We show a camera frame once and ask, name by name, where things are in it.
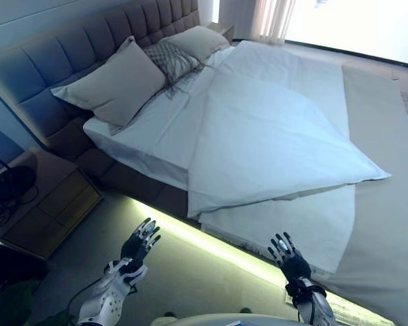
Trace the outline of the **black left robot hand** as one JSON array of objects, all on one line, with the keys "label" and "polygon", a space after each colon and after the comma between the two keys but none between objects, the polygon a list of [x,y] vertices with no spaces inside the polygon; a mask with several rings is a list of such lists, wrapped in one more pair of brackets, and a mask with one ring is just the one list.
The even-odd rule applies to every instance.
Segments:
[{"label": "black left robot hand", "polygon": [[128,261],[124,267],[125,272],[135,272],[142,267],[146,255],[161,238],[159,230],[156,221],[148,217],[132,232],[120,252],[121,260]]}]

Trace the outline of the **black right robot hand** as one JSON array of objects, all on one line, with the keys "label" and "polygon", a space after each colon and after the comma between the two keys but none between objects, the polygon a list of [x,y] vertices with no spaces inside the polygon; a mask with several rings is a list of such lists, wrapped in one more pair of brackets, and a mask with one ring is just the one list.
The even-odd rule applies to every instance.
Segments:
[{"label": "black right robot hand", "polygon": [[267,250],[288,282],[301,278],[311,278],[309,264],[295,247],[287,232],[284,232],[283,236],[275,234],[271,239],[271,246]]}]

